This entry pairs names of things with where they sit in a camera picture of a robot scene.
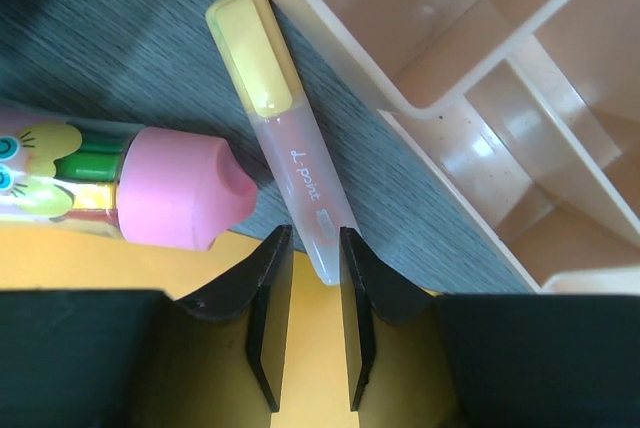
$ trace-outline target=black object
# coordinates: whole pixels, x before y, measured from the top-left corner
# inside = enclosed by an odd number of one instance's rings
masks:
[[[291,295],[291,227],[191,295],[0,293],[0,426],[267,428]]]
[[[640,297],[432,296],[341,231],[362,428],[639,427]]]

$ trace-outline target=pink highlighter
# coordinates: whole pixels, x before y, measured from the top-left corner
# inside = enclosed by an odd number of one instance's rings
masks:
[[[338,237],[357,229],[268,0],[218,0],[209,29],[311,262],[340,282]]]
[[[0,224],[207,250],[257,192],[222,138],[0,104]]]

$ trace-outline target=gray fabric surface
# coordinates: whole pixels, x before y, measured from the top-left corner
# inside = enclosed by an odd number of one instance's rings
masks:
[[[227,138],[261,190],[255,214],[234,229],[262,238],[290,218],[205,24],[213,1],[0,0],[0,96]],[[523,290],[417,159],[279,19],[354,214],[381,258],[434,289]]]

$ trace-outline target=cartoon character print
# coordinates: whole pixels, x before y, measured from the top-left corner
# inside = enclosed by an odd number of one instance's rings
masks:
[[[54,161],[82,144],[77,128],[45,121],[19,133],[0,126],[0,220],[56,218],[73,207],[73,195],[55,180]]]

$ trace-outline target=beige plastic organizer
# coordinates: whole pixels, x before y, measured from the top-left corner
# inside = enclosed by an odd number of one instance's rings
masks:
[[[536,291],[640,293],[640,0],[274,0]]]

